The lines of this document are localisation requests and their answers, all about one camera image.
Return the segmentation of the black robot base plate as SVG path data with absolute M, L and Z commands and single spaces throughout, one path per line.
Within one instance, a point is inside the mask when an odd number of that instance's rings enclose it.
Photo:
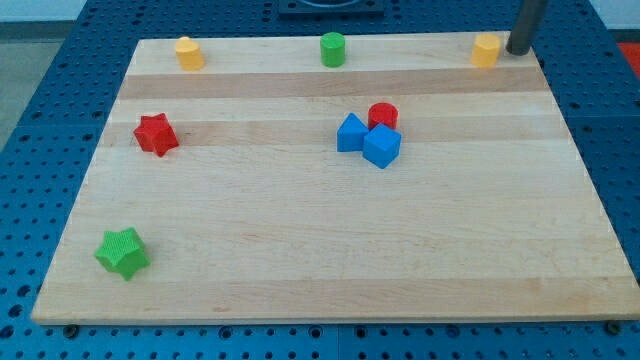
M 379 15 L 385 0 L 277 0 L 281 17 L 306 15 Z

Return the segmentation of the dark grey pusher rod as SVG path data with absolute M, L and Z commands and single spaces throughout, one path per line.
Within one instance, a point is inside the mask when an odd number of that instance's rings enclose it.
M 505 50 L 514 56 L 526 55 L 545 16 L 549 0 L 523 0 Z

